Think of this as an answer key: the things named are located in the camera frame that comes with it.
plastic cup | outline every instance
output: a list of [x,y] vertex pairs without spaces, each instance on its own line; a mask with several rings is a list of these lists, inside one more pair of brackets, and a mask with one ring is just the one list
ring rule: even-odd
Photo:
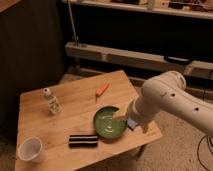
[[23,141],[18,148],[18,157],[25,162],[41,162],[44,159],[44,148],[37,137]]

wall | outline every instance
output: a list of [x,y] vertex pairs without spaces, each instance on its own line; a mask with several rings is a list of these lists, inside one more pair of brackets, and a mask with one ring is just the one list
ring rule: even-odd
[[0,13],[0,128],[9,138],[20,93],[56,84],[63,58],[56,0],[23,0]]

green plate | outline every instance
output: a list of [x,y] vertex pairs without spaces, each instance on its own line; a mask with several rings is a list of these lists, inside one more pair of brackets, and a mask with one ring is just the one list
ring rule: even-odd
[[108,139],[119,138],[127,128],[127,121],[116,121],[112,119],[115,111],[119,108],[106,106],[98,110],[93,118],[95,131],[102,137]]

toy carrot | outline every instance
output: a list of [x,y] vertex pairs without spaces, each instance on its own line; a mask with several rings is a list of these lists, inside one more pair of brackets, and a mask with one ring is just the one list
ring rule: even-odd
[[109,87],[109,83],[105,83],[104,85],[102,85],[100,88],[98,88],[95,92],[95,96],[96,97],[100,97],[105,91],[106,89]]

black cable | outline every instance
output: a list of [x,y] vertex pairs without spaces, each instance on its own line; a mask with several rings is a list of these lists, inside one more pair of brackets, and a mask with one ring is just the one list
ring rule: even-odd
[[203,137],[200,139],[200,142],[198,143],[198,147],[197,147],[197,159],[198,159],[200,165],[201,165],[204,169],[206,169],[206,171],[211,171],[211,170],[208,169],[208,168],[203,164],[203,162],[200,160],[200,153],[199,153],[199,152],[200,152],[200,145],[201,145],[201,142],[202,142],[205,138],[208,138],[208,135],[203,136]]
[[206,138],[206,143],[207,143],[207,145],[208,145],[208,147],[209,147],[209,151],[210,151],[211,154],[213,155],[213,151],[212,151],[213,145],[211,144],[211,137],[210,137],[210,136],[208,136],[208,137]]
[[[209,75],[208,75],[208,78],[207,78],[206,83],[205,83],[205,86],[204,86],[204,88],[203,88],[203,90],[204,90],[204,91],[203,91],[203,101],[205,100],[206,89],[207,89],[207,87],[208,87],[208,84],[209,84],[209,81],[210,81],[210,78],[211,78],[212,74],[213,74],[213,69],[210,70]],[[200,153],[199,153],[199,151],[200,151],[200,145],[201,145],[201,143],[202,143],[202,141],[203,141],[204,139],[206,139],[206,143],[207,143],[207,145],[208,145],[209,151],[210,151],[211,154],[213,155],[213,151],[212,151],[212,148],[213,148],[212,138],[211,138],[210,136],[208,136],[208,135],[205,135],[205,136],[203,136],[203,137],[201,138],[200,142],[198,143],[198,147],[197,147],[197,158],[198,158],[198,161],[199,161],[200,165],[201,165],[204,169],[206,169],[207,171],[210,171],[210,169],[208,169],[208,168],[203,164],[203,162],[202,162],[201,159],[200,159]]]

